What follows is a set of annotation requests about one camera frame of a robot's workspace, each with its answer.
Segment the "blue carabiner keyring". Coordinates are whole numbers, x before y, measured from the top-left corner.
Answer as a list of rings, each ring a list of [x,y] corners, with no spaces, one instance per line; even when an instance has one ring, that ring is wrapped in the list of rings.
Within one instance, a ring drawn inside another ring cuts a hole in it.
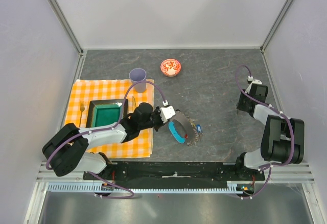
[[[169,128],[169,131],[170,133],[172,134],[172,136],[174,137],[174,139],[180,143],[180,144],[184,144],[185,143],[185,138],[180,136],[174,126],[174,122],[170,121],[168,123],[168,128]]]

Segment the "blue key tag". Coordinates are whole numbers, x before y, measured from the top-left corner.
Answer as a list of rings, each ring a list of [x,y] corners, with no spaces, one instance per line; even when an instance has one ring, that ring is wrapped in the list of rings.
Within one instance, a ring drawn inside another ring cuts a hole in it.
[[[198,133],[203,133],[202,128],[199,124],[196,125]]]

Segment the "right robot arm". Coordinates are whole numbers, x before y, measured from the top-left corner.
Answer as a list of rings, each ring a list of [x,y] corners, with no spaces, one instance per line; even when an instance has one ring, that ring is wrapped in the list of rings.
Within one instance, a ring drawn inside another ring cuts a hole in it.
[[[244,152],[236,160],[234,174],[240,180],[251,176],[253,169],[299,164],[304,157],[304,121],[283,117],[282,112],[265,103],[267,95],[268,87],[256,79],[241,90],[237,110],[247,112],[265,128],[260,148]]]

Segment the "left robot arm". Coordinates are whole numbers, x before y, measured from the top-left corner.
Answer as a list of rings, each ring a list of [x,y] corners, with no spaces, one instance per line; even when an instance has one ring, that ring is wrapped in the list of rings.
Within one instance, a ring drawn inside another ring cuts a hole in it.
[[[116,123],[78,128],[74,123],[64,125],[42,148],[46,157],[46,169],[58,176],[65,176],[78,167],[80,162],[91,160],[86,151],[106,144],[132,141],[142,130],[153,128],[158,131],[176,115],[172,106],[153,109],[149,103],[141,103],[134,112]]]

